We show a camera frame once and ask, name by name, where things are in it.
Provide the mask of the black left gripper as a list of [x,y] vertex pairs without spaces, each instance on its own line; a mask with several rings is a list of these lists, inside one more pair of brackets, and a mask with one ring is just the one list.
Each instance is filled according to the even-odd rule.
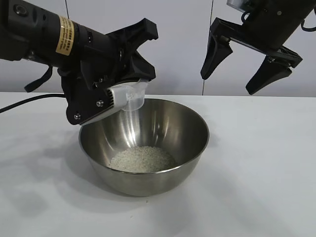
[[111,87],[156,78],[154,66],[137,51],[146,41],[158,39],[154,22],[144,18],[108,34],[76,23],[74,36],[69,59],[59,68],[61,77],[82,78],[89,89],[98,82]]

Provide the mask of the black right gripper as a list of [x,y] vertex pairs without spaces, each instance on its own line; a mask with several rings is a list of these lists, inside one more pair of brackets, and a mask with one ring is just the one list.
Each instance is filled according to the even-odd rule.
[[267,85],[288,77],[302,58],[284,43],[315,10],[314,0],[239,0],[232,7],[242,12],[242,24],[219,17],[210,25],[207,53],[200,71],[208,79],[233,50],[235,41],[266,55],[258,71],[246,85],[250,95]]

